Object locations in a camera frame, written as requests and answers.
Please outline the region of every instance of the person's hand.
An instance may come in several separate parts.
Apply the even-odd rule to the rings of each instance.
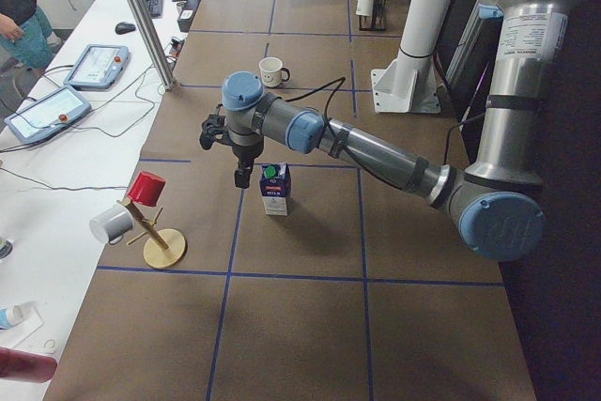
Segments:
[[[0,35],[14,42],[23,37],[23,30],[9,16],[0,14]]]

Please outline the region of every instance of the robotic arm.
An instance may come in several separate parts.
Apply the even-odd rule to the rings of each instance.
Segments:
[[[251,72],[225,79],[224,115],[220,104],[203,123],[201,146],[233,148],[239,159],[235,181],[241,188],[249,186],[265,136],[301,153],[318,148],[420,195],[449,215],[476,253],[498,261],[518,259],[543,235],[545,216],[531,198],[542,184],[532,169],[533,128],[561,49],[567,13],[580,1],[497,0],[504,16],[497,64],[478,158],[465,171],[438,166],[314,109],[288,103],[266,92]]]

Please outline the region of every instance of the white table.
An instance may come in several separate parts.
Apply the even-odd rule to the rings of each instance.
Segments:
[[[116,85],[105,92],[83,93],[92,108],[103,105],[151,65],[139,31],[115,33],[115,25],[121,21],[133,22],[126,0],[96,0],[50,66],[72,65],[87,44],[127,46],[131,60]],[[171,37],[184,38],[171,0],[164,0],[163,15],[153,23],[165,49]],[[67,73],[51,71],[50,77],[62,85]],[[127,186],[162,99],[156,70],[149,70],[143,86],[140,83],[135,82],[77,124],[120,133],[154,104],[153,110],[122,136],[63,131],[42,146],[0,154],[3,167],[54,187]],[[138,94],[147,100],[136,98],[138,87]],[[42,78],[30,95],[41,98],[55,89]],[[8,128],[0,133],[1,149],[18,144]],[[12,254],[0,261],[0,308],[33,303],[44,322],[17,349],[32,351],[52,339],[54,357],[60,358],[103,249],[92,237],[88,222],[124,194],[124,189],[51,191],[0,171],[0,236],[14,244]],[[0,380],[0,399],[39,400],[48,385]]]

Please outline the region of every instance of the blue joint cap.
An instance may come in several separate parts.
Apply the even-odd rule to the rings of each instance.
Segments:
[[[480,196],[459,218],[459,233],[471,249],[505,262],[527,254],[543,237],[545,215],[528,196],[499,192]]]
[[[478,4],[478,16],[485,21],[490,19],[502,19],[503,11],[496,5]]]
[[[285,130],[285,145],[308,154],[319,144],[325,124],[320,113],[312,110],[298,112]]]
[[[225,78],[222,84],[222,104],[232,112],[247,110],[256,105],[263,96],[261,78],[242,70]]]

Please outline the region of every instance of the computer mouse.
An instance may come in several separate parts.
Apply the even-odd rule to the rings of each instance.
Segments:
[[[115,33],[118,35],[123,35],[124,33],[130,33],[135,30],[134,23],[118,23],[115,26]]]

